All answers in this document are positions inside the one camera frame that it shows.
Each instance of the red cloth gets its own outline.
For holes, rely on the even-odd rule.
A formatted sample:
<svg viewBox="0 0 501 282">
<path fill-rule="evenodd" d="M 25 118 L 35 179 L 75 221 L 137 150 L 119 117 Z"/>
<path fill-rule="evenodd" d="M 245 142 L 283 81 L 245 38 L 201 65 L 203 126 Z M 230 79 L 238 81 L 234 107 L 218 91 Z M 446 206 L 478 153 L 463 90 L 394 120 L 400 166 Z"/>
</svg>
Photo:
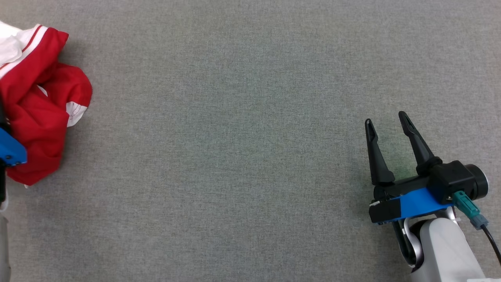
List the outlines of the red cloth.
<svg viewBox="0 0 501 282">
<path fill-rule="evenodd" d="M 89 106 L 92 87 L 82 70 L 58 62 L 68 34 L 43 26 L 22 32 L 33 34 L 21 58 L 0 65 L 0 94 L 12 136 L 28 152 L 8 175 L 33 185 L 59 167 L 70 114 Z"/>
</svg>

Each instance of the gray fabric surface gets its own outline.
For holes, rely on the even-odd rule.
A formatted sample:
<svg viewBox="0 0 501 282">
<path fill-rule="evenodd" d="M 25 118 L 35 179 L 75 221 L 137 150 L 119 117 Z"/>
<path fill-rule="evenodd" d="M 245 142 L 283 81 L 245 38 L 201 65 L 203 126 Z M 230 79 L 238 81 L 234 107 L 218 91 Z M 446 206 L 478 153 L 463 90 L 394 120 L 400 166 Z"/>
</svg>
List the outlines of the gray fabric surface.
<svg viewBox="0 0 501 282">
<path fill-rule="evenodd" d="M 61 168 L 9 182 L 12 281 L 403 281 L 374 226 L 364 120 L 411 176 L 405 110 L 474 163 L 501 243 L 498 1 L 0 0 L 70 34 L 94 96 Z M 461 226 L 485 274 L 481 232 Z"/>
</svg>

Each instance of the cable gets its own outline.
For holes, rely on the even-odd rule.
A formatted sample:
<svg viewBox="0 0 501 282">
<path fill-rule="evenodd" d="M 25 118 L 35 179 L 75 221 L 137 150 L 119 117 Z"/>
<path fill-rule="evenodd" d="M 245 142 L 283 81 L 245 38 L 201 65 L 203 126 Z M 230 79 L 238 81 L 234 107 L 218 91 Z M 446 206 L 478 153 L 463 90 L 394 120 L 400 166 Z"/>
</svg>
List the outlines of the cable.
<svg viewBox="0 0 501 282">
<path fill-rule="evenodd" d="M 489 230 L 485 225 L 481 225 L 480 228 L 484 231 L 484 233 L 487 236 L 487 239 L 489 239 L 490 244 L 492 245 L 492 248 L 494 249 L 494 252 L 496 253 L 497 260 L 499 261 L 499 264 L 501 265 L 501 253 L 499 252 L 499 248 L 496 245 L 496 242 L 494 242 L 494 238 L 490 234 Z"/>
</svg>

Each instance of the table surface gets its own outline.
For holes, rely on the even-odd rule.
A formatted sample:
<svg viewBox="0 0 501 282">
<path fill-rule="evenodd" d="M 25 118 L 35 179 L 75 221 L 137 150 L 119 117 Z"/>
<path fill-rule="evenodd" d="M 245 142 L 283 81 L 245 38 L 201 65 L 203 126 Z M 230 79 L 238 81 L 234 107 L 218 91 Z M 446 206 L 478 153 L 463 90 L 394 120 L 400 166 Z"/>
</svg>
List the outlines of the table surface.
<svg viewBox="0 0 501 282">
<path fill-rule="evenodd" d="M 403 281 L 375 226 L 364 120 L 397 178 L 478 165 L 501 243 L 501 3 L 0 0 L 70 34 L 94 94 L 60 169 L 9 181 L 12 281 Z M 461 224 L 486 276 L 482 232 Z"/>
</svg>

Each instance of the teal connector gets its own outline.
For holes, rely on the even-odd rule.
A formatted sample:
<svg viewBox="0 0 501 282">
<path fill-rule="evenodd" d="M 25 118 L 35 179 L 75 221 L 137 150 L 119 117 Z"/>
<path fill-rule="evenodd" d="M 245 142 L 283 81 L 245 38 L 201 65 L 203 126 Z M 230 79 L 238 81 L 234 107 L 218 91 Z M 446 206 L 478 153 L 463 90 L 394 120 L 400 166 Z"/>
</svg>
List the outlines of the teal connector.
<svg viewBox="0 0 501 282">
<path fill-rule="evenodd" d="M 460 211 L 462 211 L 475 229 L 480 230 L 482 225 L 487 226 L 489 222 L 480 214 L 480 209 L 473 203 L 468 195 L 463 191 L 457 191 L 452 195 L 452 202 Z"/>
</svg>

